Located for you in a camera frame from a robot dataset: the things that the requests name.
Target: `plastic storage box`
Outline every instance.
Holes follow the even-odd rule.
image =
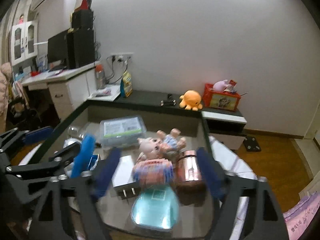
[[[141,116],[128,116],[100,122],[100,142],[102,147],[126,147],[137,144],[144,138],[146,127]]]

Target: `orange octopus plush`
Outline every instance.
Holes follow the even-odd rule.
[[[186,110],[198,111],[198,109],[202,109],[201,105],[201,95],[194,90],[188,90],[183,96],[180,97],[182,99],[179,106],[181,108],[186,107]]]

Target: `black speaker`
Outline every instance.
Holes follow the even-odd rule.
[[[92,29],[93,28],[93,11],[79,10],[72,14],[71,27],[74,29]]]
[[[78,68],[95,61],[93,30],[78,29],[68,33],[68,59],[70,68]]]

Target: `baseboard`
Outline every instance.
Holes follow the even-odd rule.
[[[247,134],[268,135],[268,136],[291,138],[291,139],[303,139],[302,135],[294,135],[294,134],[288,134],[288,133],[269,132],[269,131],[261,131],[261,130],[254,130],[254,129],[243,129],[243,131]]]
[[[318,141],[316,140],[316,138],[313,138],[313,141],[315,142],[316,146],[317,146],[318,149],[320,150],[320,144],[318,143]]]

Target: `wooden floor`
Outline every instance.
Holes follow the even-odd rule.
[[[261,152],[247,152],[242,144],[236,152],[258,176],[267,177],[282,212],[300,200],[299,192],[310,182],[307,170],[289,138],[254,135]]]
[[[16,166],[22,161],[22,159],[36,146],[38,146],[41,142],[37,142],[28,146],[24,146],[17,153],[17,155],[10,161],[11,165]]]

